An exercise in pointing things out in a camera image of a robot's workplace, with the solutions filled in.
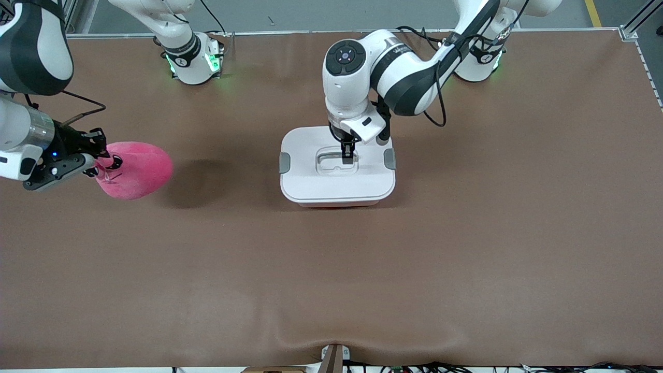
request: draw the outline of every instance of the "robotic arm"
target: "robotic arm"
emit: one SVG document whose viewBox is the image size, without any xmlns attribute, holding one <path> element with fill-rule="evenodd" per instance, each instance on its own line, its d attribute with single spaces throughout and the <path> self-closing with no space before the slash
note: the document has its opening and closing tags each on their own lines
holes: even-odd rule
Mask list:
<svg viewBox="0 0 663 373">
<path fill-rule="evenodd" d="M 54 95 L 66 88 L 74 63 L 64 34 L 62 0 L 15 0 L 0 26 L 0 90 Z M 90 133 L 0 96 L 0 177 L 42 190 L 108 157 L 100 128 Z"/>
<path fill-rule="evenodd" d="M 170 68 L 183 83 L 202 84 L 221 72 L 223 45 L 194 33 L 181 15 L 194 0 L 108 0 L 150 29 L 166 51 Z"/>
<path fill-rule="evenodd" d="M 64 36 L 62 0 L 15 0 L 0 26 L 0 90 L 51 96 L 74 75 Z"/>
<path fill-rule="evenodd" d="M 468 54 L 486 51 L 475 47 L 479 38 L 493 40 L 488 52 L 494 53 L 498 48 L 501 53 L 512 27 L 509 19 L 516 18 L 515 11 L 506 7 L 521 10 L 528 2 L 454 0 L 460 20 L 429 61 L 422 61 L 386 30 L 377 30 L 360 40 L 341 40 L 331 46 L 323 64 L 322 82 L 331 132 L 341 143 L 343 162 L 352 164 L 357 142 L 368 143 L 377 138 L 379 143 L 386 143 L 390 109 L 405 116 L 426 110 L 451 73 L 471 60 L 466 58 Z M 560 2 L 538 0 L 529 14 L 545 15 Z M 476 68 L 469 63 L 464 67 L 470 72 Z M 371 88 L 379 95 L 375 106 L 368 99 Z"/>
<path fill-rule="evenodd" d="M 203 83 L 221 70 L 219 43 L 193 33 L 177 16 L 188 11 L 194 0 L 110 1 L 155 33 L 184 83 Z M 111 157 L 101 128 L 85 132 L 69 126 L 96 111 L 60 123 L 36 105 L 24 106 L 2 94 L 76 96 L 64 91 L 74 64 L 62 0 L 14 0 L 13 7 L 12 20 L 0 26 L 0 177 L 23 181 L 28 190 L 45 190 L 81 172 L 98 175 L 100 157 L 108 159 L 103 162 L 106 169 L 118 169 L 122 159 Z"/>
</svg>

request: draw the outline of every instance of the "pink plush toy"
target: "pink plush toy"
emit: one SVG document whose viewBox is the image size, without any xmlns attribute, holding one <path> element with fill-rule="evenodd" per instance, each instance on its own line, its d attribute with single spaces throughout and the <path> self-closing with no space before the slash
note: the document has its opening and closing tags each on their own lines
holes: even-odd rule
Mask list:
<svg viewBox="0 0 663 373">
<path fill-rule="evenodd" d="M 109 144 L 106 149 L 113 157 L 97 159 L 99 175 L 96 179 L 103 191 L 113 198 L 144 197 L 163 186 L 172 175 L 170 157 L 154 145 L 129 141 Z M 117 157 L 121 165 L 112 169 Z"/>
</svg>

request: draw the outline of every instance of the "brown tablecloth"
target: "brown tablecloth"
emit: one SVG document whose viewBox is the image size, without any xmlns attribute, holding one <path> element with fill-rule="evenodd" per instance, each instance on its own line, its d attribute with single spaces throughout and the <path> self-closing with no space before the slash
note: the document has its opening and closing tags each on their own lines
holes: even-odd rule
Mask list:
<svg viewBox="0 0 663 373">
<path fill-rule="evenodd" d="M 0 181 L 0 367 L 299 364 L 329 342 L 374 364 L 663 364 L 663 115 L 635 45 L 515 33 L 490 80 L 445 86 L 447 127 L 392 120 L 388 199 L 305 210 L 280 142 L 326 124 L 322 60 L 346 36 L 226 40 L 203 86 L 149 39 L 73 40 L 69 89 L 109 107 L 76 127 L 176 169 L 134 202 Z"/>
</svg>

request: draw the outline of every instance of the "yellow floor line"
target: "yellow floor line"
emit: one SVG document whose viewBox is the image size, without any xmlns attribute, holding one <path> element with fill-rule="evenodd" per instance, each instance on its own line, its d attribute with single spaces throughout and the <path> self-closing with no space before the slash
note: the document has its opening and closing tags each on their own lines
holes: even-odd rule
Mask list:
<svg viewBox="0 0 663 373">
<path fill-rule="evenodd" d="M 599 18 L 599 13 L 596 11 L 594 0 L 585 0 L 585 5 L 587 6 L 587 12 L 589 12 L 591 25 L 594 27 L 601 27 L 601 19 Z"/>
</svg>

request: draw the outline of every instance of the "black cable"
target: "black cable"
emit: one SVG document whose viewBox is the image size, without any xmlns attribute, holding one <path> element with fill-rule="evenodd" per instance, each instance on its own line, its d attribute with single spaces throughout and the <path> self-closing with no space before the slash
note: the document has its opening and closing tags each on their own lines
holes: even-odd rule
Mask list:
<svg viewBox="0 0 663 373">
<path fill-rule="evenodd" d="M 426 110 L 424 110 L 424 115 L 430 120 L 431 123 L 434 125 L 437 125 L 438 127 L 444 127 L 447 125 L 447 109 L 444 107 L 444 98 L 442 97 L 442 86 L 440 85 L 440 67 L 442 66 L 442 62 L 438 62 L 437 66 L 435 67 L 435 85 L 438 89 L 438 101 L 440 101 L 440 109 L 442 111 L 442 123 L 438 123 L 436 120 L 433 119 L 433 117 L 428 114 Z"/>
<path fill-rule="evenodd" d="M 522 5 L 522 8 L 520 8 L 520 11 L 518 12 L 518 15 L 516 16 L 515 21 L 513 21 L 513 24 L 515 25 L 518 20 L 520 19 L 520 16 L 522 15 L 523 12 L 525 12 L 525 7 L 527 7 L 527 3 L 529 3 L 530 0 L 525 0 L 525 3 Z"/>
<path fill-rule="evenodd" d="M 424 35 L 424 38 L 428 42 L 428 45 L 430 45 L 430 47 L 433 48 L 433 50 L 437 51 L 438 49 L 433 45 L 428 34 L 426 34 L 426 27 L 421 28 L 421 33 Z"/>
<path fill-rule="evenodd" d="M 205 9 L 207 9 L 208 13 L 212 16 L 212 18 L 214 18 L 214 20 L 216 21 L 216 23 L 219 24 L 219 27 L 221 27 L 221 30 L 223 30 L 223 33 L 224 33 L 225 35 L 227 35 L 227 32 L 225 31 L 225 28 L 223 27 L 223 25 L 221 24 L 221 22 L 219 21 L 219 19 L 214 15 L 214 13 L 212 13 L 212 12 L 210 11 L 210 8 L 208 8 L 207 4 L 205 4 L 205 0 L 200 0 L 200 2 L 203 3 L 203 6 L 205 7 Z"/>
<path fill-rule="evenodd" d="M 358 362 L 354 360 L 343 360 L 343 365 L 348 365 L 348 366 L 380 366 L 380 365 L 372 365 L 372 364 L 366 364 L 365 362 Z"/>
<path fill-rule="evenodd" d="M 486 45 L 487 42 L 493 42 L 493 40 L 490 40 L 487 37 L 484 37 L 483 35 L 472 34 L 472 35 L 467 35 L 466 37 L 463 38 L 463 40 L 461 41 L 462 46 L 465 46 L 465 42 L 467 42 L 468 40 L 474 39 L 474 38 L 478 38 L 481 41 L 481 46 L 482 46 L 481 51 L 482 52 L 487 51 L 487 49 L 483 49 L 483 47 Z M 453 46 L 453 49 L 456 49 L 456 51 L 458 52 L 458 56 L 460 57 L 460 62 L 463 62 L 463 58 L 464 58 L 463 53 L 461 52 L 458 45 L 452 44 L 452 46 Z"/>
<path fill-rule="evenodd" d="M 39 110 L 39 104 L 33 104 L 32 100 L 30 100 L 30 95 L 24 94 L 25 96 L 25 102 L 28 103 L 28 106 L 30 106 L 32 109 Z"/>
<path fill-rule="evenodd" d="M 156 45 L 158 45 L 158 46 L 160 46 L 160 47 L 163 48 L 163 45 L 161 45 L 161 42 L 159 41 L 159 39 L 156 38 L 156 35 L 155 35 L 154 37 L 152 37 L 152 42 L 155 43 Z M 159 57 L 165 59 L 165 58 L 166 58 L 166 51 L 163 50 L 163 51 L 159 54 Z"/>
<path fill-rule="evenodd" d="M 343 145 L 352 145 L 352 144 L 356 144 L 356 143 L 360 142 L 360 139 L 358 139 L 356 136 L 355 136 L 355 138 L 354 138 L 352 141 L 343 141 L 340 137 L 338 137 L 338 136 L 336 135 L 336 133 L 334 133 L 333 128 L 332 128 L 331 126 L 332 126 L 332 123 L 330 122 L 330 132 L 331 132 L 331 136 L 333 136 L 333 138 L 334 138 L 336 141 L 340 142 L 341 144 L 343 144 Z"/>
<path fill-rule="evenodd" d="M 67 126 L 71 125 L 72 123 L 74 123 L 75 121 L 78 121 L 79 119 L 82 119 L 83 117 L 87 117 L 88 115 L 92 115 L 92 114 L 95 114 L 95 113 L 102 112 L 102 111 L 106 110 L 106 105 L 104 105 L 100 102 L 96 102 L 95 100 L 91 100 L 87 97 L 83 97 L 83 96 L 71 93 L 69 91 L 62 91 L 62 93 L 66 94 L 66 95 L 69 95 L 69 96 L 72 96 L 72 97 L 75 97 L 79 100 L 87 101 L 91 104 L 95 104 L 95 105 L 99 106 L 98 109 L 90 110 L 89 112 L 85 112 L 85 113 L 80 113 L 80 114 L 76 115 L 75 117 L 67 119 L 66 121 L 62 122 L 62 124 L 61 124 L 62 127 L 67 127 Z"/>
<path fill-rule="evenodd" d="M 472 373 L 471 370 L 460 365 L 446 364 L 442 362 L 434 362 L 431 365 L 435 367 L 436 371 L 439 373 Z M 446 371 L 440 372 L 440 368 L 444 368 Z"/>
<path fill-rule="evenodd" d="M 415 30 L 415 29 L 413 29 L 412 27 L 409 27 L 409 26 L 399 26 L 399 27 L 396 28 L 396 30 L 400 30 L 400 31 L 408 30 L 408 31 L 411 31 L 413 34 L 415 34 L 416 36 L 418 36 L 420 38 L 426 38 L 422 33 L 420 33 L 419 31 L 417 31 L 417 30 Z M 434 42 L 444 41 L 444 39 L 438 39 L 438 38 L 432 38 L 432 37 L 429 37 L 428 39 L 431 40 L 431 41 L 434 41 Z"/>
<path fill-rule="evenodd" d="M 598 362 L 591 366 L 583 367 L 573 367 L 573 366 L 542 366 L 542 367 L 533 367 L 534 369 L 530 370 L 530 373 L 586 373 L 588 370 L 597 369 L 597 368 L 608 368 L 616 370 L 627 370 L 630 373 L 639 373 L 639 370 L 630 366 L 625 366 L 621 364 L 615 364 L 613 362 Z"/>
<path fill-rule="evenodd" d="M 189 23 L 189 21 L 187 21 L 186 19 L 182 19 L 182 18 L 180 18 L 180 16 L 178 16 L 178 15 L 175 14 L 175 13 L 173 13 L 172 16 L 175 17 L 175 18 L 176 18 L 178 21 L 180 21 L 180 22 L 183 22 L 183 23 Z"/>
<path fill-rule="evenodd" d="M 172 9 L 170 8 L 170 5 L 166 2 L 166 0 L 161 0 L 161 1 L 164 3 L 164 5 L 166 5 L 166 8 L 168 8 L 168 10 L 172 13 L 172 16 L 175 17 L 176 20 L 178 20 L 182 23 L 189 23 L 189 21 L 187 21 L 186 19 L 182 19 L 177 14 L 175 14 L 175 12 L 172 11 Z"/>
</svg>

